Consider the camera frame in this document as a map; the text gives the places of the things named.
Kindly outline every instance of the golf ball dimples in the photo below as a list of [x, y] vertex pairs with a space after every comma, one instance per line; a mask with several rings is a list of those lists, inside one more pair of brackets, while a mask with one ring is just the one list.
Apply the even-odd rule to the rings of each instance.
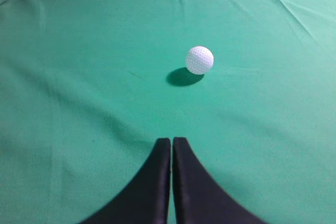
[[191, 73], [205, 74], [214, 64], [214, 56], [209, 49], [197, 46], [189, 50], [185, 63]]

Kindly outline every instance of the green cloth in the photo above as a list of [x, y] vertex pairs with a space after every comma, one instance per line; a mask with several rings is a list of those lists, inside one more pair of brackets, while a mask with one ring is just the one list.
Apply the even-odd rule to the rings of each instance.
[[[333, 224], [335, 2], [5, 1], [0, 223], [79, 222], [128, 183], [156, 138], [186, 136], [270, 224]], [[179, 69], [197, 45], [215, 63], [187, 85]]]

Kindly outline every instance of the golf ball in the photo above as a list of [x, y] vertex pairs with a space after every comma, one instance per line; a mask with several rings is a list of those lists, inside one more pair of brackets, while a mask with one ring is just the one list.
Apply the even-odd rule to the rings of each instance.
[[185, 58], [187, 69], [193, 74], [205, 74], [214, 64], [214, 56], [206, 47], [193, 47]]

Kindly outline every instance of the white golf ball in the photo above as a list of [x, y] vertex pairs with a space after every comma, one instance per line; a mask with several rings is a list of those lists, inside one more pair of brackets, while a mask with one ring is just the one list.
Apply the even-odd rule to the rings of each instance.
[[187, 69], [193, 74], [205, 74], [214, 64], [214, 56], [206, 47], [193, 47], [185, 58]]

